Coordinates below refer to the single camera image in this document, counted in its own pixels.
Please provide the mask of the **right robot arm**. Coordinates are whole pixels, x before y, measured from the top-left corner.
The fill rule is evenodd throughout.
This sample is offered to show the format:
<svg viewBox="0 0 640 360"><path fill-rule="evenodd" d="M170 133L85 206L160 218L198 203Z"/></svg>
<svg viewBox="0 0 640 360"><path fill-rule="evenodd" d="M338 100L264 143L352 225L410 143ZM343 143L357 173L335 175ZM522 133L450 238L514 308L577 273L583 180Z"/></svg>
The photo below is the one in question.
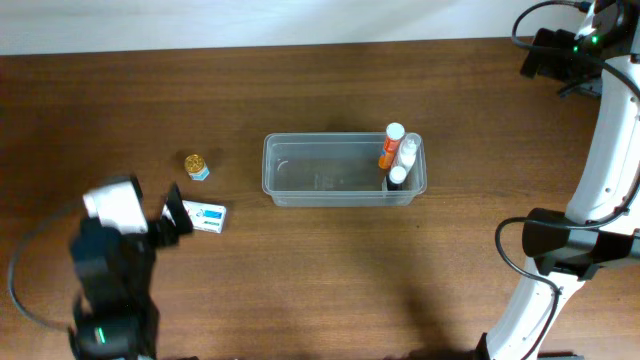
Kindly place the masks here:
<svg viewBox="0 0 640 360"><path fill-rule="evenodd" d="M525 265L498 323L480 338L476 359L536 359L566 302L602 268L639 262L639 4L571 1L584 13L575 32L540 29L525 43L520 70L563 82L560 95L599 98L598 119L579 185L563 212L535 208L522 224Z"/></svg>

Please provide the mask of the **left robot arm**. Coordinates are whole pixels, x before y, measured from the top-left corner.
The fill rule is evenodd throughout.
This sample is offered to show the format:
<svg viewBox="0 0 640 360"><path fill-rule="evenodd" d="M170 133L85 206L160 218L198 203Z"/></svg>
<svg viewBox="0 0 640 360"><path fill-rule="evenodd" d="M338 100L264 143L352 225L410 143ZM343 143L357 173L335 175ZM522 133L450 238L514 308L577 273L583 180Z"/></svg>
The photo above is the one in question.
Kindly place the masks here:
<svg viewBox="0 0 640 360"><path fill-rule="evenodd" d="M82 197L87 216L70 253L82 294L69 331L77 359L155 359L159 310L151 280L160 248L193 232L179 187L173 183L159 218L145 218L134 176L122 177Z"/></svg>

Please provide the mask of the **dark bottle white cap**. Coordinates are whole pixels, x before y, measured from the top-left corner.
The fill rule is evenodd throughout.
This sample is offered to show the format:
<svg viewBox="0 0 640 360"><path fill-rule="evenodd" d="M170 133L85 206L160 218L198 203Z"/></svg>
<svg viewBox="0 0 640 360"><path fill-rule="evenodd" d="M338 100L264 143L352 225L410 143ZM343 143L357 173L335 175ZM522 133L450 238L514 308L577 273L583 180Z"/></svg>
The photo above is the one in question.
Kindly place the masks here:
<svg viewBox="0 0 640 360"><path fill-rule="evenodd" d="M402 189L402 185L407 177L407 171L402 166L394 166L387 173L383 189L386 191L397 191Z"/></svg>

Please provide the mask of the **orange tablet tube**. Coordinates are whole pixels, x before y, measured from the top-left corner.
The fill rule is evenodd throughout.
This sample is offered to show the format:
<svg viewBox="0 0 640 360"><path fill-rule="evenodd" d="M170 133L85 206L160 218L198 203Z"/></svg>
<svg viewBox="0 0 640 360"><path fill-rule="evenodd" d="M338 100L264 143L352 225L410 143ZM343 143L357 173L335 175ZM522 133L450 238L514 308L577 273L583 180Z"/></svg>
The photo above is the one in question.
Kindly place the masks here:
<svg viewBox="0 0 640 360"><path fill-rule="evenodd" d="M393 122L386 127L386 138L378 160L378 166L381 169L389 170L391 168L404 135L405 129L400 123Z"/></svg>

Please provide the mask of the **white Panadol box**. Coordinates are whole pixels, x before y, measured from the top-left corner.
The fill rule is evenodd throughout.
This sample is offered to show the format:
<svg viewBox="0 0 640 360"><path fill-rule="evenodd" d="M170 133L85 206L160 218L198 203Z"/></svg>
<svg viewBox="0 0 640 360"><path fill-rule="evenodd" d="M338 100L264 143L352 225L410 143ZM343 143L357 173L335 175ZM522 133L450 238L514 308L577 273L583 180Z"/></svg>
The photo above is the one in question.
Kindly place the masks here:
<svg viewBox="0 0 640 360"><path fill-rule="evenodd" d="M179 221L170 212L168 205L164 205L161 215L166 217L175 227L179 235L189 234L194 230L221 233L227 209L224 206L206 204L194 201L183 200L182 205L189 218L191 227Z"/></svg>

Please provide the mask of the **white spray bottle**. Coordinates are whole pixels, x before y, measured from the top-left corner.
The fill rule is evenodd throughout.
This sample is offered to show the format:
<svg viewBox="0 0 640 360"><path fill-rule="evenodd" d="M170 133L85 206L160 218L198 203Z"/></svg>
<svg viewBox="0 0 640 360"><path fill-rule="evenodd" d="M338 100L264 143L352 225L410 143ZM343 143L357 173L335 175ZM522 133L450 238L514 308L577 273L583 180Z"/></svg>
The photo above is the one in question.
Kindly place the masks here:
<svg viewBox="0 0 640 360"><path fill-rule="evenodd" d="M402 167L407 173L409 173L415 164L421 144L422 138L420 135L416 133L409 133L405 135L398 147L398 150L396 151L391 168Z"/></svg>

